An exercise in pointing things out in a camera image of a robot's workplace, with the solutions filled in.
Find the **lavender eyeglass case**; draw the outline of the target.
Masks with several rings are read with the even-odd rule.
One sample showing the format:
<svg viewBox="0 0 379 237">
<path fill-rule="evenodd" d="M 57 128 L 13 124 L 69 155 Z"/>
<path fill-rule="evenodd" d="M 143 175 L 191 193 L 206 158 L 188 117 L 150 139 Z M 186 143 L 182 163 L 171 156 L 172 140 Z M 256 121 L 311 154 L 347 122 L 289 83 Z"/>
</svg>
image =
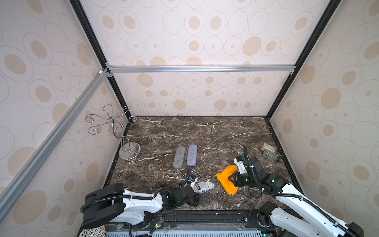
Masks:
<svg viewBox="0 0 379 237">
<path fill-rule="evenodd" d="M 197 163 L 197 146 L 192 144 L 189 146 L 187 155 L 187 166 L 194 167 Z"/>
</svg>

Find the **grey eyeglass case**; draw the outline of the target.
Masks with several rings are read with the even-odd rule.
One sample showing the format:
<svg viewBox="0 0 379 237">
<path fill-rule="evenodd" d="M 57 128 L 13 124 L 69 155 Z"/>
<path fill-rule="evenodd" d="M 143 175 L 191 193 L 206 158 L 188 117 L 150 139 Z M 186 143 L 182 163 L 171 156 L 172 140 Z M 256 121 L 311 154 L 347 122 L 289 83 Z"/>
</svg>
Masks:
<svg viewBox="0 0 379 237">
<path fill-rule="evenodd" d="M 179 146 L 176 149 L 176 153 L 174 156 L 174 161 L 173 161 L 173 168 L 180 170 L 183 167 L 184 164 L 184 155 L 185 155 L 185 147 Z"/>
</svg>

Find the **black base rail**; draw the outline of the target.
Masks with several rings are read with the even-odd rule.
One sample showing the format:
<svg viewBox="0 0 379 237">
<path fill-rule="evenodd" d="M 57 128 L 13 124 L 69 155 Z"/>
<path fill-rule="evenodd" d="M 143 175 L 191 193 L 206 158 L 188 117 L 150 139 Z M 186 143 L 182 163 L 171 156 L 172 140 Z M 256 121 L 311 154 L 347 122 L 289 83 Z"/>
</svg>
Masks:
<svg viewBox="0 0 379 237">
<path fill-rule="evenodd" d="M 106 225 L 107 237 L 283 237 L 285 231 L 262 227 L 256 211 L 179 210 L 159 217 L 148 226 L 127 223 Z"/>
</svg>

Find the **orange cleaning cloth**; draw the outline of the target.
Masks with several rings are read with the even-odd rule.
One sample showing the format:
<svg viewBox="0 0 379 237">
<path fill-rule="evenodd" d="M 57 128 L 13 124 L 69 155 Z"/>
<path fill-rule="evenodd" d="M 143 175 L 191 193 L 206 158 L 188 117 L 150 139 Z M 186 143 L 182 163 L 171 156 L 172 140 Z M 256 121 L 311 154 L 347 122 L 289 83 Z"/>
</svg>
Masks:
<svg viewBox="0 0 379 237">
<path fill-rule="evenodd" d="M 233 176 L 238 171 L 236 165 L 228 166 L 221 173 L 217 173 L 216 177 L 227 192 L 228 195 L 234 195 L 238 191 L 236 187 L 230 180 L 229 177 Z"/>
</svg>

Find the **chrome hook stand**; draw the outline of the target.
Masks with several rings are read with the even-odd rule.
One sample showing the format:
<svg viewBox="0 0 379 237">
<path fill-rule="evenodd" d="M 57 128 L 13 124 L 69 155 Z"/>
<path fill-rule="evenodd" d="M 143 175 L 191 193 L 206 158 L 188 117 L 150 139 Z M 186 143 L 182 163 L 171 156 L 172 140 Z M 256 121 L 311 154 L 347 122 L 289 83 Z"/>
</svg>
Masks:
<svg viewBox="0 0 379 237">
<path fill-rule="evenodd" d="M 129 112 L 129 107 L 124 106 L 122 109 L 126 109 L 126 111 L 119 116 L 114 116 L 112 104 L 106 104 L 102 108 L 102 111 L 105 112 L 105 116 L 99 116 L 97 114 L 86 115 L 85 121 L 89 124 L 93 124 L 88 128 L 87 132 L 91 135 L 97 135 L 100 133 L 102 126 L 109 125 L 110 128 L 108 132 L 121 141 L 120 150 L 118 151 L 119 158 L 126 162 L 133 162 L 139 157 L 141 146 L 136 142 L 130 141 L 126 135 L 126 130 L 127 127 L 135 123 L 138 118 L 136 116 L 130 116 L 127 118 L 127 121 L 123 122 L 121 118 Z"/>
</svg>

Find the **patterned round object left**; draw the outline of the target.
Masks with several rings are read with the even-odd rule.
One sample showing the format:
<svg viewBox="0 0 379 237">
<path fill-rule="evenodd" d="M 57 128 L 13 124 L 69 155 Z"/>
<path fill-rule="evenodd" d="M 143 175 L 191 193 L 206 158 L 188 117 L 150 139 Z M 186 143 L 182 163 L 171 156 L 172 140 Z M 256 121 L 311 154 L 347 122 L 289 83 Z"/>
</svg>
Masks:
<svg viewBox="0 0 379 237">
<path fill-rule="evenodd" d="M 100 226 L 93 229 L 83 229 L 79 237 L 105 237 L 106 228 L 105 226 Z"/>
</svg>

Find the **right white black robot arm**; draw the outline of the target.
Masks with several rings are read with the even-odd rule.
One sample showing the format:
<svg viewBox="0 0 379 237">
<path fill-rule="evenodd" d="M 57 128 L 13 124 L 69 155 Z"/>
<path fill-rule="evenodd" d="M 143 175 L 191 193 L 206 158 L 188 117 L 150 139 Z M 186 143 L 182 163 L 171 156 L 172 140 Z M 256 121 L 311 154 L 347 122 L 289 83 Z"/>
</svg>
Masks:
<svg viewBox="0 0 379 237">
<path fill-rule="evenodd" d="M 234 159 L 237 171 L 228 177 L 235 187 L 257 188 L 297 213 L 286 212 L 267 201 L 257 211 L 258 224 L 267 228 L 280 227 L 298 237 L 362 237 L 363 229 L 356 223 L 347 224 L 329 214 L 305 197 L 295 186 L 278 173 L 269 174 L 257 158 L 249 157 L 246 145 L 243 155 Z"/>
</svg>

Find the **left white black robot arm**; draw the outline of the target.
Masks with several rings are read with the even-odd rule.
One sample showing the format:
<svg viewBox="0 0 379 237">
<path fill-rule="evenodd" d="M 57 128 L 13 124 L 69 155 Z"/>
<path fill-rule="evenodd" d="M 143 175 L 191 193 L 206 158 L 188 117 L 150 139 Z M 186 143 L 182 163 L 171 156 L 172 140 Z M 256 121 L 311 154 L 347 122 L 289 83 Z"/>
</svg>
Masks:
<svg viewBox="0 0 379 237">
<path fill-rule="evenodd" d="M 109 222 L 138 225 L 145 221 L 146 213 L 166 213 L 187 204 L 196 207 L 204 188 L 197 177 L 190 175 L 179 187 L 159 187 L 154 193 L 136 193 L 115 183 L 86 195 L 82 229 L 93 229 Z"/>
</svg>

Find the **diagonal aluminium frame bar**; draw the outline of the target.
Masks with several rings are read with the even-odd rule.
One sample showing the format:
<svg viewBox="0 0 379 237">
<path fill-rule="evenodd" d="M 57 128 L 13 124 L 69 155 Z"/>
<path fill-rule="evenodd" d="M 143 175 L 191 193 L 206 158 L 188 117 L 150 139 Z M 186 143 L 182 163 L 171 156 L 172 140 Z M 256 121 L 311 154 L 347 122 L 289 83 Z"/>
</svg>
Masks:
<svg viewBox="0 0 379 237">
<path fill-rule="evenodd" d="M 62 137 L 87 105 L 102 81 L 108 76 L 109 72 L 109 69 L 104 68 L 101 73 L 97 74 L 6 188 L 1 196 L 1 221 L 9 214 Z"/>
</svg>

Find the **horizontal aluminium frame bar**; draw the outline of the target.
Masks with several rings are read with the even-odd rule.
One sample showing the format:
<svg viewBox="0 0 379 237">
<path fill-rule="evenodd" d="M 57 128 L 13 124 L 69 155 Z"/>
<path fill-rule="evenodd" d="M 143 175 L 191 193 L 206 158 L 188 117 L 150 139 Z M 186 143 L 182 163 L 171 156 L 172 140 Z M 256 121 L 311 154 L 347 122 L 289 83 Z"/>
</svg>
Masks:
<svg viewBox="0 0 379 237">
<path fill-rule="evenodd" d="M 111 66 L 111 73 L 294 72 L 295 65 Z"/>
</svg>

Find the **green clear box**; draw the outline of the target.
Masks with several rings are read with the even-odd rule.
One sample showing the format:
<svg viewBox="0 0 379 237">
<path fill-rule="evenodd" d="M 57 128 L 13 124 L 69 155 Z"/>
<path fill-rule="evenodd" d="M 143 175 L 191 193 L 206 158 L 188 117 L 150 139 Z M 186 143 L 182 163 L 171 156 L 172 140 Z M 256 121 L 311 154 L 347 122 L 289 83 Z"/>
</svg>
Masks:
<svg viewBox="0 0 379 237">
<path fill-rule="evenodd" d="M 261 147 L 262 151 L 262 157 L 265 159 L 272 160 L 274 162 L 279 162 L 280 161 L 280 155 L 277 152 L 277 148 L 264 143 L 263 146 Z"/>
</svg>

